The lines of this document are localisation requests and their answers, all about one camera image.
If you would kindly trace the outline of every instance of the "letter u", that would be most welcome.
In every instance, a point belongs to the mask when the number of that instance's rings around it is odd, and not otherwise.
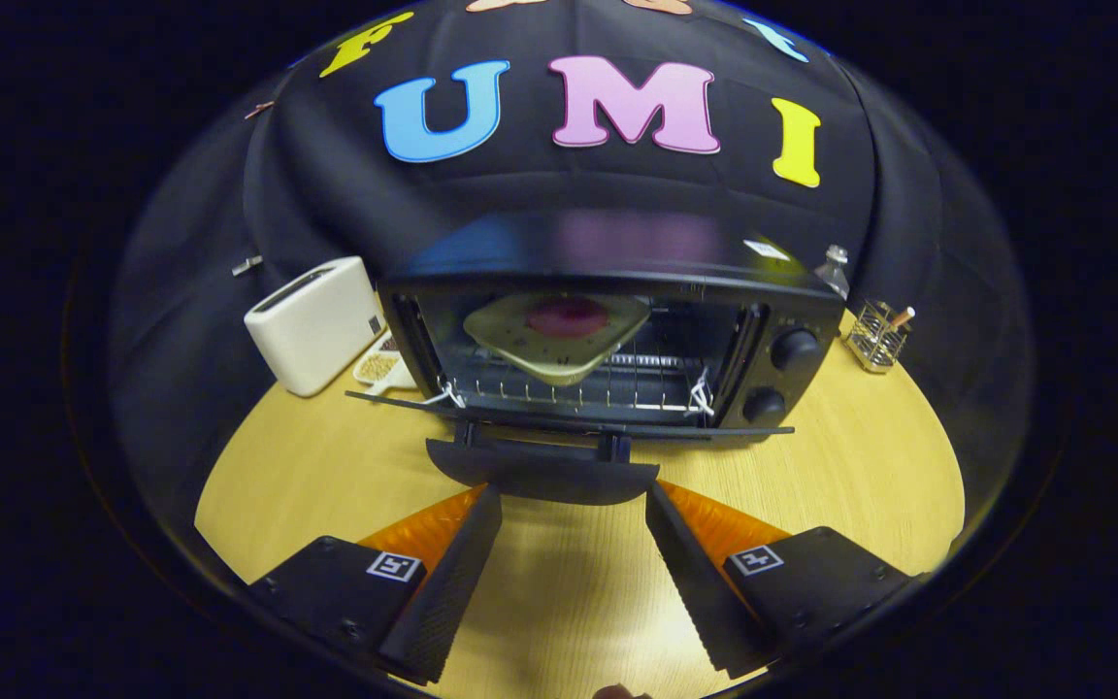
[[[409,79],[386,89],[373,100],[382,111],[386,150],[407,163],[432,163],[477,148],[498,129],[498,76],[510,67],[508,62],[483,62],[453,72],[452,79],[465,84],[468,116],[458,127],[440,133],[425,124],[425,93],[434,87],[434,78]]]

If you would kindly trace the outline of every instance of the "wooden table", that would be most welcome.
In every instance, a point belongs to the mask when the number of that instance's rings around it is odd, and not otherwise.
[[[844,333],[851,323],[844,315]],[[316,536],[354,541],[465,490],[425,452],[426,437],[452,428],[348,398],[364,388],[350,374],[307,399],[273,386],[209,474],[196,528],[246,583]],[[786,424],[796,433],[751,446],[636,441],[633,461],[786,531],[832,526],[909,575],[944,561],[964,520],[960,472],[903,367],[870,375],[834,346]],[[693,699],[742,680],[710,667],[644,523],[644,497],[503,497],[502,530],[443,681],[426,690],[587,699],[622,682],[653,699]]]

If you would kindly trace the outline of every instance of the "utensil holder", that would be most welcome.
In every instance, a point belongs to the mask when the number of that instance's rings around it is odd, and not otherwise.
[[[900,362],[900,352],[912,328],[906,322],[894,330],[887,330],[896,314],[892,306],[882,301],[865,301],[852,332],[843,338],[843,343],[852,350],[864,370],[881,375]]]

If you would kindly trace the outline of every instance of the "black knob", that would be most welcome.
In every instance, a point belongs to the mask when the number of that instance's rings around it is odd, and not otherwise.
[[[770,362],[779,371],[817,371],[822,362],[822,347],[813,332],[794,330],[777,337],[770,344]]]
[[[774,388],[759,388],[754,390],[745,400],[745,407],[740,414],[750,423],[762,423],[781,421],[784,413],[788,412],[788,403]]]

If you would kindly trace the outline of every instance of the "letter m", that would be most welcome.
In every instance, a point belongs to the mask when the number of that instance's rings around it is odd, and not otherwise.
[[[601,56],[567,56],[550,62],[562,74],[565,115],[555,141],[569,148],[587,148],[607,142],[609,132],[598,124],[598,106],[620,132],[635,143],[644,136],[653,115],[662,110],[662,127],[653,142],[671,151],[718,153],[719,141],[710,133],[710,111],[705,87],[714,74],[684,63],[662,63],[636,87]]]

